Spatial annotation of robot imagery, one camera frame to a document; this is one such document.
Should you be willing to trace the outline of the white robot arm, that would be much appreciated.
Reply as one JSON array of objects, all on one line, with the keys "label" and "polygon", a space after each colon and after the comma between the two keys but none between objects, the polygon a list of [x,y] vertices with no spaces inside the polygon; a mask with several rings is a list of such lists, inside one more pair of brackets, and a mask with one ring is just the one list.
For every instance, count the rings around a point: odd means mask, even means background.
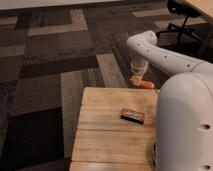
[{"label": "white robot arm", "polygon": [[161,48],[149,30],[127,46],[169,76],[156,111],[156,171],[213,171],[213,63]]}]

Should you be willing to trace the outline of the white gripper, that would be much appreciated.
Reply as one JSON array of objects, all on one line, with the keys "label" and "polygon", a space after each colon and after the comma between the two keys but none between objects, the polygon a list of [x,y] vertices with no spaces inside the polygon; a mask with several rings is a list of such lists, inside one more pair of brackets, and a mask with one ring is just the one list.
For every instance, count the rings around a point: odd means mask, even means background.
[{"label": "white gripper", "polygon": [[149,62],[143,57],[136,56],[133,57],[130,63],[131,72],[134,74],[131,76],[130,81],[135,86],[140,86],[142,79],[139,76],[143,76],[148,70]]}]

